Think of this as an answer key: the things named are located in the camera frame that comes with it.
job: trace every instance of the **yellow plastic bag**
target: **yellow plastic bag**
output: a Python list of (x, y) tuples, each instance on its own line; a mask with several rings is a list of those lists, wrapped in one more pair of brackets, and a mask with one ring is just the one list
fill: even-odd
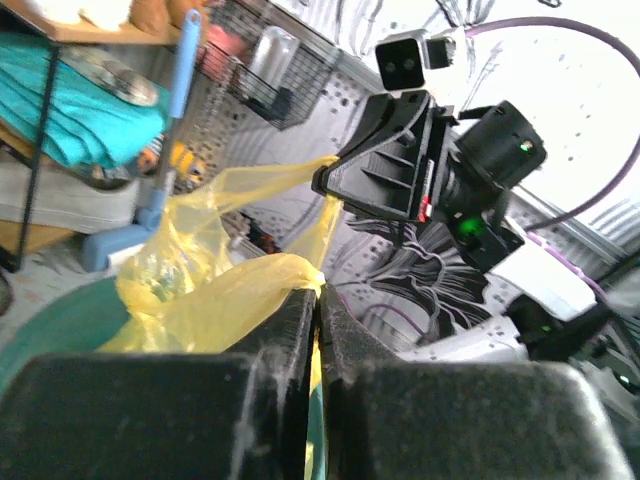
[(116, 279), (131, 319), (101, 351), (219, 353), (275, 313), (292, 289), (319, 294), (325, 281), (319, 269), (342, 202), (328, 197), (316, 225), (287, 253), (233, 268), (220, 215), (309, 182), (336, 160), (230, 168), (208, 186), (171, 198), (156, 235)]
[(313, 444), (307, 442), (307, 450), (304, 460), (304, 480), (311, 480), (313, 477)]
[(316, 332), (316, 339), (313, 342), (313, 354), (311, 355), (311, 382), (309, 395), (322, 383), (322, 361), (320, 358), (320, 347)]

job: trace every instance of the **depth camera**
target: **depth camera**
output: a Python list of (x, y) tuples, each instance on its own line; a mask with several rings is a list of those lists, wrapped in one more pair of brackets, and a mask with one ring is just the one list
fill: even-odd
[(376, 46), (375, 53), (385, 90), (418, 90), (425, 88), (425, 71), (452, 65), (455, 41), (448, 36), (430, 38), (426, 30), (413, 30), (387, 37)]

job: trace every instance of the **turquoise fabric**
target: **turquoise fabric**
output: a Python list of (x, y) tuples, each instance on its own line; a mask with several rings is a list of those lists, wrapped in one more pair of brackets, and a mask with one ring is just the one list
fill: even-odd
[[(49, 65), (39, 38), (0, 33), (0, 119), (35, 141)], [(106, 168), (133, 160), (168, 127), (168, 92), (157, 87), (155, 107), (137, 107), (60, 63), (49, 110), (44, 152), (63, 166)]]

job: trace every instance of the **black metal frame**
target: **black metal frame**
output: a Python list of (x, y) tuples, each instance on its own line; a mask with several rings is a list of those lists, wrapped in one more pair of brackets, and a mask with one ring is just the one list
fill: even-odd
[[(0, 7), (4, 12), (11, 14), (11, 16), (17, 19), (22, 25), (24, 25), (29, 32), (35, 33), (41, 37), (47, 38), (40, 30), (35, 28), (29, 22), (26, 22), (19, 15), (12, 10), (0, 4)], [(8, 151), (16, 160), (22, 163), (27, 168), (31, 169), (31, 177), (29, 178), (29, 184), (27, 187), (27, 198), (24, 204), (24, 213), (22, 215), (22, 227), (20, 230), (20, 240), (18, 241), (17, 251), (11, 252), (0, 245), (0, 267), (5, 268), (9, 272), (17, 272), (22, 268), (22, 261), (24, 259), (24, 253), (27, 246), (27, 239), (29, 236), (29, 222), (31, 221), (31, 212), (33, 210), (33, 198), (36, 192), (36, 184), (38, 182), (38, 174), (40, 173), (40, 160), (42, 159), (42, 144), (44, 142), (45, 129), (47, 126), (47, 120), (49, 119), (49, 108), (51, 107), (51, 97), (53, 95), (54, 81), (56, 72), (58, 70), (58, 63), (60, 61), (60, 48), (61, 45), (57, 42), (49, 41), (51, 58), (49, 60), (49, 70), (47, 72), (47, 81), (44, 86), (44, 98), (42, 100), (42, 110), (40, 111), (40, 120), (38, 122), (38, 132), (36, 134), (36, 141), (33, 145), (33, 152), (31, 158), (26, 157), (22, 153), (18, 152), (12, 145), (0, 139), (0, 146)]]
[[(248, 57), (239, 59), (230, 78), (228, 92), (278, 130), (304, 123), (322, 97), (341, 54), (323, 58), (305, 42), (301, 42), (281, 85), (274, 86), (265, 82), (248, 66), (260, 41), (261, 32), (271, 25), (269, 19), (263, 17), (259, 7), (250, 5), (245, 0), (227, 0), (223, 7), (212, 9), (211, 23), (242, 38), (246, 42), (247, 53), (250, 52)], [(209, 77), (203, 68), (205, 60), (206, 63), (217, 64), (222, 70), (226, 70), (224, 65), (232, 61), (231, 57), (219, 46), (207, 43), (202, 61), (196, 68), (205, 77), (216, 82), (217, 79)], [(250, 94), (246, 92), (246, 85), (252, 86)]]

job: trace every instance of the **green bucket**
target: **green bucket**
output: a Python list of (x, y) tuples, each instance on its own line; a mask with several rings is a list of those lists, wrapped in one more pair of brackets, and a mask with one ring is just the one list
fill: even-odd
[[(105, 278), (56, 300), (23, 326), (0, 352), (0, 395), (32, 358), (45, 353), (91, 352), (110, 340), (129, 319)], [(313, 480), (324, 480), (322, 392), (309, 405), (309, 441), (314, 445)]]

